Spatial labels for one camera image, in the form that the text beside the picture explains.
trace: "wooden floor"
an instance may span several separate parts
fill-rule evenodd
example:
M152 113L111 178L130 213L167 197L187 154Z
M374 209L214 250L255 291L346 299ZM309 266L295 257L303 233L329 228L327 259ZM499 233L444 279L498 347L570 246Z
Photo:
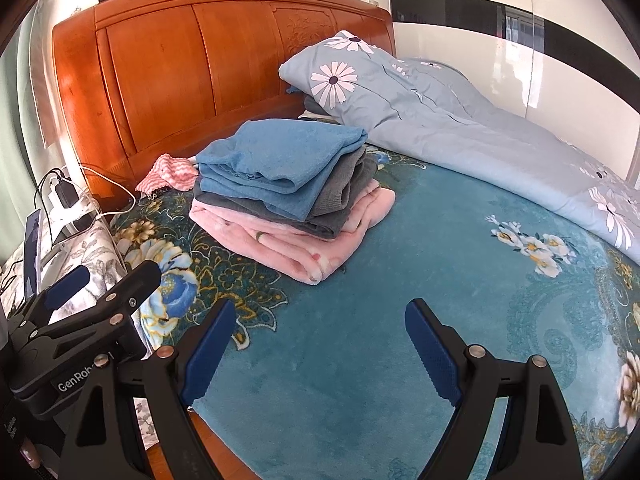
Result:
M195 413L190 413L191 420L195 426L203 444L209 451L213 462L215 462L220 474L225 480L260 480L244 463L235 456L232 451L213 433L204 421ZM162 455L159 444L155 444L146 454L149 457L151 469L156 476L156 480L173 480L169 468Z

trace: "pink fleece garment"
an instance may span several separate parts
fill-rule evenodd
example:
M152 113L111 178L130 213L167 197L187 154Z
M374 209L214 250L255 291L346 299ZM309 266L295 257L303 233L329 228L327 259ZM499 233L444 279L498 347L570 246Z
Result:
M317 285L360 246L365 232L389 213L396 200L372 180L356 199L340 234L324 240L277 222L194 200L190 217L223 247L302 283Z
M136 191L151 194L156 189L173 187L178 191L193 189L198 177L188 158L173 158L165 153L160 155L148 175L136 186Z

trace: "sheer curtain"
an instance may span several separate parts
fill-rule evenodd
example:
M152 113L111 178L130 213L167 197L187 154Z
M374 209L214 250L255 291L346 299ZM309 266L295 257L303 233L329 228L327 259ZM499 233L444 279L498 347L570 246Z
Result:
M58 145L44 147L38 124L30 77L33 17L31 9L0 56L0 264L22 241L36 184L64 164Z

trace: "wooden headboard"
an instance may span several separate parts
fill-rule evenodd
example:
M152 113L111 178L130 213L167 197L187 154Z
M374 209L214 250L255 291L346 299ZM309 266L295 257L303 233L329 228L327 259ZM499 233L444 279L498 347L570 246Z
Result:
M81 164L127 189L162 153L192 156L246 120L292 118L278 67L348 30L394 54L391 16L359 0L108 0L53 29L62 107ZM126 195L86 174L103 208Z

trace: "metal pivot bolt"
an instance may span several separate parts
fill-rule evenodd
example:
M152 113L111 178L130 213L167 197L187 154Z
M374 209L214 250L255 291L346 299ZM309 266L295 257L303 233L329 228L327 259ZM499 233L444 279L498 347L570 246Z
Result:
M534 355L531 358L531 362L535 364L538 368L544 368L546 366L546 359L542 357L542 355Z
M174 354L174 347L171 345L162 345L158 350L156 350L156 355L159 358L167 359Z
M113 316L111 316L109 324L111 326L116 326L118 323L122 322L123 319L124 315L121 312L118 312L117 314L113 314Z
M109 356L107 354L98 354L94 357L94 365L98 368L104 368L109 363Z
M484 349L483 346L480 345L471 345L469 347L469 355L471 355L471 357L475 357L477 359L484 357L486 355L486 350Z

